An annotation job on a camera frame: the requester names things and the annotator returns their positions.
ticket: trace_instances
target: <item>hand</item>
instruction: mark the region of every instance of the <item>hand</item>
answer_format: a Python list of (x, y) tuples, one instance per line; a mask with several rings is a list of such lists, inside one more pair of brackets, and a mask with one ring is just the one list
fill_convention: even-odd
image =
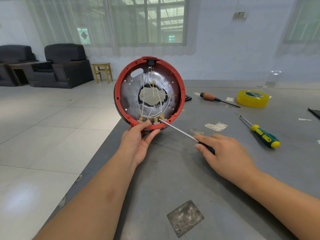
[(194, 146), (220, 176), (233, 184), (240, 186), (259, 172), (247, 150), (234, 138), (220, 134), (212, 137), (196, 135), (195, 138), (214, 148), (215, 155), (204, 145)]
[(141, 122), (133, 128), (126, 130), (122, 135), (118, 151), (129, 157), (135, 168), (143, 161), (151, 141), (160, 132), (159, 129), (156, 129), (142, 138), (141, 132), (150, 124), (150, 120)]

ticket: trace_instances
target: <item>yellow tape roll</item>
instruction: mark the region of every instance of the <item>yellow tape roll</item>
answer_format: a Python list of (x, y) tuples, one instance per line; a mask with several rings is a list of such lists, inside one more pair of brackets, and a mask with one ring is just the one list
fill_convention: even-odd
[(243, 90), (238, 93), (237, 102), (239, 104), (261, 108), (266, 107), (269, 101), (269, 95), (263, 92)]

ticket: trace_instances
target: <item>central hole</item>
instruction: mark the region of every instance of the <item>central hole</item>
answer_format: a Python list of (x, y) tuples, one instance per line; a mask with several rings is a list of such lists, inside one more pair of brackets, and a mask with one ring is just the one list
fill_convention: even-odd
[(154, 105), (158, 104), (159, 101), (161, 101), (161, 103), (165, 101), (166, 92), (163, 89), (159, 90), (156, 86), (152, 87), (152, 85), (150, 85), (150, 87), (144, 87), (141, 89), (139, 98), (142, 102), (144, 101), (144, 105), (153, 107)]

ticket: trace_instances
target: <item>sheer curtain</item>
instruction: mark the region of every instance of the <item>sheer curtain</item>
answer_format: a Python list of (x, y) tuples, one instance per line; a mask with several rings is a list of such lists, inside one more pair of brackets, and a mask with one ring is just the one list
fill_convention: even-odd
[(278, 55), (320, 55), (320, 0), (297, 0)]
[(189, 7), (201, 0), (24, 1), (44, 46), (83, 44), (94, 56), (195, 52), (199, 13)]

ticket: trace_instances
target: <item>left hand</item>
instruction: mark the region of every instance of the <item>left hand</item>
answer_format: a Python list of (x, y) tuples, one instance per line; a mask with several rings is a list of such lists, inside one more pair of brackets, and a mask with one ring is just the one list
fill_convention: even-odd
[(122, 135), (118, 151), (125, 154), (126, 157), (129, 157), (135, 167), (143, 161), (151, 141), (160, 132), (159, 129), (156, 129), (142, 138), (141, 132), (150, 124), (150, 120), (141, 122), (131, 129), (126, 130)]

